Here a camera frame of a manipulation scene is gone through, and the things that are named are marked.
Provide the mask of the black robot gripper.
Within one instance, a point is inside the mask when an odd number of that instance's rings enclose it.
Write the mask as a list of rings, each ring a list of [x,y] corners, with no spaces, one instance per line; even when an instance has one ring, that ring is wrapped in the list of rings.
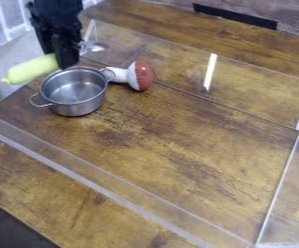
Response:
[[[56,53],[62,70],[80,61],[82,0],[30,0],[30,23],[46,54]]]

